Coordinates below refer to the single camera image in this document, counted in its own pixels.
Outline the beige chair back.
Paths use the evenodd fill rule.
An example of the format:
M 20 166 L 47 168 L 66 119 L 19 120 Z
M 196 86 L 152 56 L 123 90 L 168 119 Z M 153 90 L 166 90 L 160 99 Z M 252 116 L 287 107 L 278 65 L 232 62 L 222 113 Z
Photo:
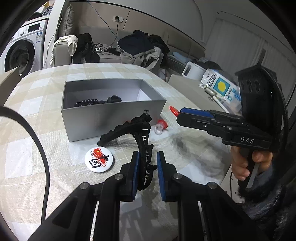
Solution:
M 1 100 L 6 100 L 20 82 L 19 68 L 9 70 L 1 75 Z

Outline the white wall socket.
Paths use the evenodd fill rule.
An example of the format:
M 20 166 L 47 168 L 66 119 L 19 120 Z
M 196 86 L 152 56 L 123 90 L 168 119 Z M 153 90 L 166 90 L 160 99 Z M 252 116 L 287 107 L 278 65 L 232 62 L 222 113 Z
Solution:
M 114 16 L 112 19 L 114 22 L 122 23 L 124 20 L 124 17 L 121 16 Z

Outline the white washing machine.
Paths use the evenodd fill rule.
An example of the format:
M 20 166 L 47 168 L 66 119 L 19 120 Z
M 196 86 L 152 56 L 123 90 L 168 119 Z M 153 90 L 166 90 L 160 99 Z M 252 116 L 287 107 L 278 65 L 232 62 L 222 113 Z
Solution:
M 18 67 L 20 77 L 41 70 L 48 16 L 25 22 L 1 55 L 1 74 Z

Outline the lemon tissue pack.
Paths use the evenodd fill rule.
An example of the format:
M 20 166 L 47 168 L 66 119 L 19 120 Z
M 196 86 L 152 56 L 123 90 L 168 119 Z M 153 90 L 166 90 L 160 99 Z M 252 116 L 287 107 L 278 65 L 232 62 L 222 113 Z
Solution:
M 241 96 L 237 85 L 213 69 L 207 69 L 200 87 L 208 88 L 220 98 L 233 113 L 241 111 Z

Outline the black hair claw clip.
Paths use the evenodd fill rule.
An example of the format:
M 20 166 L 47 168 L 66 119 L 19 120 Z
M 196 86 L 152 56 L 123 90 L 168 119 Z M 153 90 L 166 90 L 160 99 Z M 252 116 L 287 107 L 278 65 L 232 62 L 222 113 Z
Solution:
M 149 114 L 142 113 L 141 116 L 133 118 L 130 122 L 126 121 L 124 124 L 116 126 L 114 130 L 110 130 L 108 133 L 103 134 L 97 142 L 97 145 L 104 146 L 108 142 L 126 134 L 139 134 L 144 131 L 150 131 L 151 125 L 149 122 L 151 120 L 152 118 Z

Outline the grey open cardboard box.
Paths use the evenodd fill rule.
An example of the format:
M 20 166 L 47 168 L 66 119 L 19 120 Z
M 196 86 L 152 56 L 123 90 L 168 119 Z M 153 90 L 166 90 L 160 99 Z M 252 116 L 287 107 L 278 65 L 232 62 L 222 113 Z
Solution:
M 121 102 L 99 104 L 113 95 Z M 99 137 L 117 125 L 147 113 L 160 119 L 166 99 L 142 79 L 88 79 L 64 85 L 62 118 L 69 142 Z

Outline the black toothed hair clip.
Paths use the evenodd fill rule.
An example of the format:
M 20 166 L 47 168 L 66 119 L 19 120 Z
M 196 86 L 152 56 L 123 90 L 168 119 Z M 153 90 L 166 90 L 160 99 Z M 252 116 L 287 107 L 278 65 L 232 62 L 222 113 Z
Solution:
M 154 171 L 157 169 L 157 165 L 152 165 L 152 149 L 153 144 L 149 144 L 150 130 L 141 130 L 133 133 L 139 151 L 139 162 L 137 172 L 137 189 L 139 191 L 145 190 L 152 182 Z

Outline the round white china badge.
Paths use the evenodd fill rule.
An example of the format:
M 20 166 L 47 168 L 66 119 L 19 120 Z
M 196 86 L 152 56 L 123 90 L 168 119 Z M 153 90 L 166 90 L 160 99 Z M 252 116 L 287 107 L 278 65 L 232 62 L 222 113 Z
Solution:
M 108 171 L 114 162 L 112 153 L 105 147 L 95 147 L 87 151 L 84 157 L 86 167 L 94 173 Z

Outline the white electric kettle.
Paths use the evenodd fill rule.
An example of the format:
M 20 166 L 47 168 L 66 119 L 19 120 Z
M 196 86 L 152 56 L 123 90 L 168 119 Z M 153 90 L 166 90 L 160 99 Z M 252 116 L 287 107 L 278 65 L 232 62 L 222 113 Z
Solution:
M 192 80 L 201 81 L 206 70 L 192 62 L 188 62 L 183 70 L 182 76 Z

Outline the black hair scrunchie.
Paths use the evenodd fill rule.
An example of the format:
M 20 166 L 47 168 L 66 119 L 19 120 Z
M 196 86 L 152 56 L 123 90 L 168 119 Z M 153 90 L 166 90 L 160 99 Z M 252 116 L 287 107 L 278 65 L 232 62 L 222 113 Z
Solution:
M 118 103 L 121 102 L 121 98 L 119 96 L 113 95 L 111 97 L 108 97 L 107 100 L 100 100 L 99 104 L 105 104 L 105 103 Z

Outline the pile of dark clothes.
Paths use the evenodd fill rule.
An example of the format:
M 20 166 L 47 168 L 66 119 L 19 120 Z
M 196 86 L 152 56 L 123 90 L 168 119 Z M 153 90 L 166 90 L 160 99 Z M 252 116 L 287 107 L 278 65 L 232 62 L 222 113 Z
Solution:
M 169 47 L 158 35 L 148 35 L 135 30 L 131 35 L 118 40 L 117 49 L 122 63 L 143 67 L 153 73 L 157 72 Z

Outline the white curtain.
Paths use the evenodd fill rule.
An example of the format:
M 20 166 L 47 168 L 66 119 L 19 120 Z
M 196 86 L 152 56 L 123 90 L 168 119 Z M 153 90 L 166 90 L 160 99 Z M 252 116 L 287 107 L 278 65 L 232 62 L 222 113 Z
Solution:
M 218 19 L 211 30 L 205 56 L 234 76 L 235 72 L 256 65 L 262 50 L 266 53 L 261 64 L 276 73 L 285 100 L 289 100 L 295 89 L 295 65 L 259 35 Z

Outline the grey striped cushion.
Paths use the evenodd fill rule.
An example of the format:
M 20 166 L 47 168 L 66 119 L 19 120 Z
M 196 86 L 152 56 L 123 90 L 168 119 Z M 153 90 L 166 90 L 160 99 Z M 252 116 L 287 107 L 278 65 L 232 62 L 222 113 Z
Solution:
M 74 9 L 69 5 L 63 14 L 59 29 L 58 37 L 64 37 L 74 34 Z

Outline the grey sofa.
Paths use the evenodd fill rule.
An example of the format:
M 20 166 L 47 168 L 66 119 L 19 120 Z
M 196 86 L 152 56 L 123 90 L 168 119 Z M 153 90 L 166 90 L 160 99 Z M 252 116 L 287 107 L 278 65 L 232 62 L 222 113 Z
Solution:
M 95 45 L 95 52 L 100 56 L 99 63 L 122 63 L 117 47 Z

